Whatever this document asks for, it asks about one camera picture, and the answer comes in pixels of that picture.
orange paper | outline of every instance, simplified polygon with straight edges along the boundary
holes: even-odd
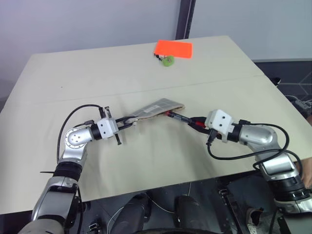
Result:
[[[189,42],[180,42],[172,40],[159,40],[154,54],[172,55],[174,57],[190,59],[193,53],[193,45]]]

table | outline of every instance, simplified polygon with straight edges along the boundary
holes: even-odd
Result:
[[[115,118],[160,98],[185,104],[180,113],[189,117],[223,109],[236,119],[284,127],[289,149],[312,156],[312,128],[229,37],[186,41],[193,57],[176,58],[171,67],[153,57],[155,43],[31,56],[0,114],[0,214],[33,208],[51,176],[39,172],[56,166],[59,129],[83,104],[109,105]],[[74,114],[66,129],[89,119],[99,119],[97,108]],[[240,173],[254,162],[212,159],[206,136],[168,117],[142,121],[120,138],[120,146],[113,138],[88,145],[79,181],[84,201]],[[250,152],[220,141],[212,150]]]

small green object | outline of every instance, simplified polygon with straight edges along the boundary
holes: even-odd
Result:
[[[164,64],[165,67],[171,66],[172,64],[174,64],[174,62],[175,62],[175,57],[173,57],[172,55],[169,55],[162,59],[162,64]]]

white wall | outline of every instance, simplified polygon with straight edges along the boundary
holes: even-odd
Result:
[[[1,0],[0,101],[32,54],[174,39],[179,5],[180,0]]]
[[[197,0],[190,38],[229,35],[253,60],[312,58],[312,0]]]

